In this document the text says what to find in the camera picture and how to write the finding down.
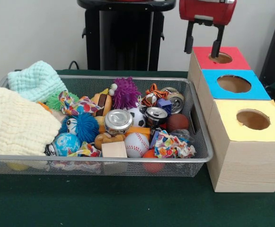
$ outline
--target white wall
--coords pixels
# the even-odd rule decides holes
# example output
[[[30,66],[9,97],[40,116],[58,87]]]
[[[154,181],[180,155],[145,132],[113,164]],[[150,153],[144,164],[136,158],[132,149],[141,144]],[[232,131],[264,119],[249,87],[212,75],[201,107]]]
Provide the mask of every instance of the white wall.
[[[175,9],[165,12],[165,41],[160,46],[159,70],[187,70],[183,52],[187,21]],[[65,69],[76,60],[85,69],[84,9],[76,0],[0,0],[0,79],[9,71],[44,60]],[[259,75],[275,28],[275,0],[238,0],[223,43],[238,46]],[[211,46],[214,27],[195,26],[195,45]]]

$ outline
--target red ball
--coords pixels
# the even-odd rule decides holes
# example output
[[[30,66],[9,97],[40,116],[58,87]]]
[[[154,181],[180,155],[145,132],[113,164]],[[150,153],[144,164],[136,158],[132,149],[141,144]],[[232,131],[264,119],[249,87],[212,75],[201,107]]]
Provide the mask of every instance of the red ball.
[[[171,115],[167,121],[167,130],[172,132],[176,129],[188,129],[189,120],[181,113]]]

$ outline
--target black cable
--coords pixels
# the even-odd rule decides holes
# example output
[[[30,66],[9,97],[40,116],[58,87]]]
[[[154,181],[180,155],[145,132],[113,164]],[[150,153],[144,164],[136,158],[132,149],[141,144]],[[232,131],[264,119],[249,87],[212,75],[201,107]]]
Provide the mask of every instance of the black cable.
[[[80,68],[79,68],[79,65],[78,65],[78,63],[77,63],[76,61],[71,61],[71,63],[70,63],[70,65],[69,65],[68,69],[69,69],[69,70],[71,69],[73,63],[76,65],[76,69],[79,70]]]

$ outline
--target metal basket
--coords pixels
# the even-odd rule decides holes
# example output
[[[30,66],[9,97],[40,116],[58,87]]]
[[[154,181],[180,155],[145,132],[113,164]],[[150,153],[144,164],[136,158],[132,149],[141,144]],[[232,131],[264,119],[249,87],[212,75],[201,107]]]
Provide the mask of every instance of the metal basket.
[[[115,77],[61,76],[69,91],[77,96],[93,97],[113,83]],[[0,174],[30,175],[122,175],[122,176],[182,176],[194,177],[202,165],[213,156],[213,149],[194,85],[187,79],[133,78],[141,92],[152,83],[158,88],[174,87],[185,97],[182,114],[189,119],[196,155],[193,158],[104,158],[0,156]],[[8,88],[4,78],[0,87]]]

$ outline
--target red baseball stitching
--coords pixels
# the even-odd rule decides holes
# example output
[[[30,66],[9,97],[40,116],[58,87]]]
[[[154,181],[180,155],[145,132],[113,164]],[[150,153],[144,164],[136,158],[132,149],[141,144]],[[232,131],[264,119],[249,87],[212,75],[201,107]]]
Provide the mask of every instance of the red baseball stitching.
[[[135,150],[135,151],[137,151],[140,154],[140,156],[142,156],[142,150],[139,147],[137,147],[137,146],[128,145],[128,146],[126,146],[126,150],[127,149]]]
[[[139,141],[142,142],[142,144],[145,146],[146,149],[148,149],[147,144],[145,143],[145,141],[143,141],[143,139],[142,139],[142,137],[140,136],[140,134],[137,133],[136,135],[137,135]]]

